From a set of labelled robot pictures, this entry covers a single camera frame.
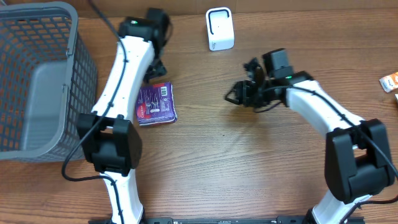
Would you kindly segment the purple sanitary pad pack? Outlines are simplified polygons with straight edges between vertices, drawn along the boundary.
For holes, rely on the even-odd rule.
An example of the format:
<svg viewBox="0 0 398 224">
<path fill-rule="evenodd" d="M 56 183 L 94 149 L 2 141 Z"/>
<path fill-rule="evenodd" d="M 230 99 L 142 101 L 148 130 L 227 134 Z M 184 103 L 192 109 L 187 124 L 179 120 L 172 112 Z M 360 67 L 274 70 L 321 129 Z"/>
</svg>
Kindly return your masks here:
<svg viewBox="0 0 398 224">
<path fill-rule="evenodd" d="M 135 112 L 140 126 L 176 122 L 173 85 L 165 82 L 142 87 L 137 97 Z"/>
</svg>

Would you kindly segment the small orange snack packet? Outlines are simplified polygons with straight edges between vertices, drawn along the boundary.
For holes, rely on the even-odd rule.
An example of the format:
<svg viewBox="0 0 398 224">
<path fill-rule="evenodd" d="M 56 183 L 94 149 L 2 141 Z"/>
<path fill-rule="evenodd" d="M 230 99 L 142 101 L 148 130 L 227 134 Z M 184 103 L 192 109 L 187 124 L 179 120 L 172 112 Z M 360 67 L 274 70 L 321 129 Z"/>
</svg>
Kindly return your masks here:
<svg viewBox="0 0 398 224">
<path fill-rule="evenodd" d="M 392 73 L 379 79 L 382 89 L 386 92 L 392 92 L 398 89 L 398 73 Z"/>
</svg>

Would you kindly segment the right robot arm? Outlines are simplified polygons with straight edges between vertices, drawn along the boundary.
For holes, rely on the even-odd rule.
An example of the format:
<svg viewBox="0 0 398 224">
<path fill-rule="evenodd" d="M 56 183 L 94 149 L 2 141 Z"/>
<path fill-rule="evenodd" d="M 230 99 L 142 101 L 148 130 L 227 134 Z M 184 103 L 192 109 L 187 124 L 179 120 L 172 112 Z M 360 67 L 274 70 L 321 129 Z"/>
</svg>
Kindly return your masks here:
<svg viewBox="0 0 398 224">
<path fill-rule="evenodd" d="M 324 176 L 328 192 L 296 223 L 364 223 L 352 218 L 363 205 L 397 180 L 387 130 L 379 119 L 365 120 L 342 107 L 306 71 L 295 72 L 285 49 L 243 65 L 248 79 L 236 82 L 225 100 L 265 113 L 283 104 L 301 115 L 325 138 Z"/>
</svg>

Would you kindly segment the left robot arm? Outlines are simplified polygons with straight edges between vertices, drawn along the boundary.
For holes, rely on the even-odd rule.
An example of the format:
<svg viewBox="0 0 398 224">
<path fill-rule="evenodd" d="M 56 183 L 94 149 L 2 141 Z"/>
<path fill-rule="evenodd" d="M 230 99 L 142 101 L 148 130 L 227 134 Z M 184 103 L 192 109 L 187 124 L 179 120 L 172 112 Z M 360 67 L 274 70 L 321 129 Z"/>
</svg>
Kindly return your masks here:
<svg viewBox="0 0 398 224">
<path fill-rule="evenodd" d="M 163 9 L 149 8 L 143 18 L 127 17 L 118 29 L 111 27 L 117 50 L 108 81 L 91 111 L 78 117 L 79 145 L 109 193 L 109 223 L 145 220 L 136 184 L 142 140 L 133 126 L 134 108 L 142 83 L 166 73 L 160 57 L 170 25 Z"/>
</svg>

